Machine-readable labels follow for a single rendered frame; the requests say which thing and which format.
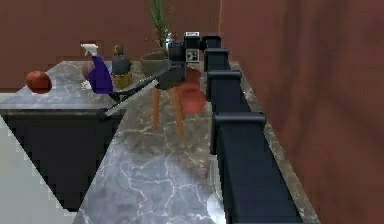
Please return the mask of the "brown round ball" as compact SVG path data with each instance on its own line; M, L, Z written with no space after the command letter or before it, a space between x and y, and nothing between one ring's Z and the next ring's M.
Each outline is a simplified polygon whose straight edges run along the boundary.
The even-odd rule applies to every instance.
M82 71L82 75L83 75L85 80L88 79L88 74L89 74L90 70L93 68L94 68L94 65L91 61L85 61L82 63L81 71Z

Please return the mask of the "red apple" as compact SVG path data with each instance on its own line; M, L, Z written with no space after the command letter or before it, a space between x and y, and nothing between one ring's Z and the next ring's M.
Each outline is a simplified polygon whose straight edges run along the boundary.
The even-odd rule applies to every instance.
M25 79L27 87L36 94L45 94L52 89L50 77L42 71L32 71Z

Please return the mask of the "grey and gold grinder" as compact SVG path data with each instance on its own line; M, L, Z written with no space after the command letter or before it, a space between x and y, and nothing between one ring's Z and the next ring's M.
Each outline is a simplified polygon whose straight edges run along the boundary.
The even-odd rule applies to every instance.
M117 44L113 48L112 72L115 87L118 90L128 87L132 83L132 74L130 72L132 63L124 54L121 44Z

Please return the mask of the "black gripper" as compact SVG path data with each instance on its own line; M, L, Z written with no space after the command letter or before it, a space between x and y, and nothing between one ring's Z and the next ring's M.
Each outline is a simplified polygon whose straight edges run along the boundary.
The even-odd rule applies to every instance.
M109 97L115 101L110 108L101 108L97 111L100 120L106 120L117 112L125 109L131 101L136 100L146 91L154 88L167 90L180 85L185 80L185 52L182 42L168 44L168 59L160 69L151 76L140 79L120 91L110 92Z

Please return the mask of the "green house plant in pot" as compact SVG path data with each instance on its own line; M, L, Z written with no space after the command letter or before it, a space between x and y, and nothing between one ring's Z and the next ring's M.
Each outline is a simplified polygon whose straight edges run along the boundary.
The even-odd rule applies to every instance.
M149 12L152 25L156 33L156 39L159 48L150 53L144 54L140 58L142 71L146 76L151 76L165 64L167 58L167 39L172 38L172 17L173 0L144 0L145 6ZM184 137L182 105L177 87L170 88L171 102L175 112L176 128L180 138Z

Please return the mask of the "purple spray bottle white head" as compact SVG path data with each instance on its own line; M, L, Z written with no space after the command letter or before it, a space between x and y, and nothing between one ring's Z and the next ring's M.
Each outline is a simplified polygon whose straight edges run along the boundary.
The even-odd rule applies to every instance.
M109 94L113 91L112 80L107 66L98 54L96 44L84 43L82 47L86 54L90 54L94 68L88 72L88 82L96 94Z

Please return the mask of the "marble-topped black counter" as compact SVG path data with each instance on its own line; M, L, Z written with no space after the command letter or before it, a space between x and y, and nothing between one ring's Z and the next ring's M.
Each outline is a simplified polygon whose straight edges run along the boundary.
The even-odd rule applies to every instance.
M225 224L209 102L184 117L180 138L171 95L154 103L146 91L100 120L97 111L113 102L87 88L78 62L62 62L49 75L50 92L19 90L0 103L0 118L49 195L74 214L73 224ZM243 76L240 86L250 109L261 112ZM267 121L264 135L301 224L320 224Z

